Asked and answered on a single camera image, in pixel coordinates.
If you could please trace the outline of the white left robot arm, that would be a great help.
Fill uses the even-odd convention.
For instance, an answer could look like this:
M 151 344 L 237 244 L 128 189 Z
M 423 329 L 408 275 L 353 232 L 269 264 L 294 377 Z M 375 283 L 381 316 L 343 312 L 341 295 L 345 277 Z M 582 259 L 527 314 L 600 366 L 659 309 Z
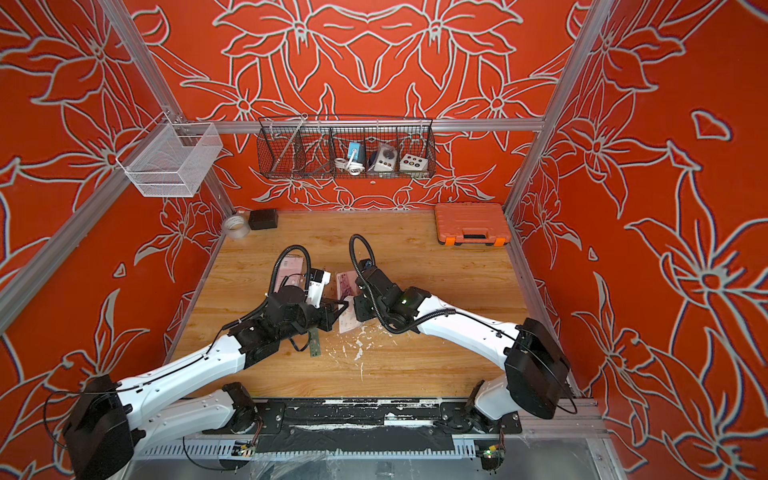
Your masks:
M 120 381 L 107 375 L 89 381 L 62 429 L 76 478 L 116 474 L 157 433 L 164 408 L 268 358 L 284 340 L 313 328 L 331 331 L 348 306 L 328 298 L 311 302 L 302 288 L 287 285 L 192 354 Z

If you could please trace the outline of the pink paper packet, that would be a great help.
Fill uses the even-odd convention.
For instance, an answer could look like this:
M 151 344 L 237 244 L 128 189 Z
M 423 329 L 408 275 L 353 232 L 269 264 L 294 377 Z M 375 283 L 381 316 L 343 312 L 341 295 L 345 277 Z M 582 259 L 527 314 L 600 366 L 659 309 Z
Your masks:
M 354 299 L 360 294 L 356 280 L 357 273 L 354 270 L 336 274 L 337 297 L 347 306 L 337 322 L 340 334 L 352 332 L 362 326 L 362 323 L 357 318 L 354 306 Z

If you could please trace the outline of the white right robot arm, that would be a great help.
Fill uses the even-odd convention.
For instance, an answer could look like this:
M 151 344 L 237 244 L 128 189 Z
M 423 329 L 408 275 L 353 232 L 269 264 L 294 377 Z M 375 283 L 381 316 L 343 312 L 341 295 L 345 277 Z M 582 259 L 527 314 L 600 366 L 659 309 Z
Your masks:
M 518 411 L 544 420 L 555 416 L 566 392 L 570 363 L 541 322 L 496 321 L 450 305 L 426 290 L 403 290 L 368 261 L 359 262 L 355 271 L 361 290 L 355 298 L 359 320 L 375 318 L 392 335 L 413 332 L 441 338 L 503 372 L 480 384 L 470 403 L 472 411 L 491 421 Z

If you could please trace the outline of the green straight ruler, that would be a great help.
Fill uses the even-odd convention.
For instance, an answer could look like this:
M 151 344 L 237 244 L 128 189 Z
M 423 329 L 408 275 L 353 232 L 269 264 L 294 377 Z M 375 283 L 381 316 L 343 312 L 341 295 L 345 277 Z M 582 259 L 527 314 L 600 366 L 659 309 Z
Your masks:
M 312 358 L 316 358 L 322 355 L 319 330 L 317 328 L 312 328 L 309 330 L 309 350 L 310 356 Z

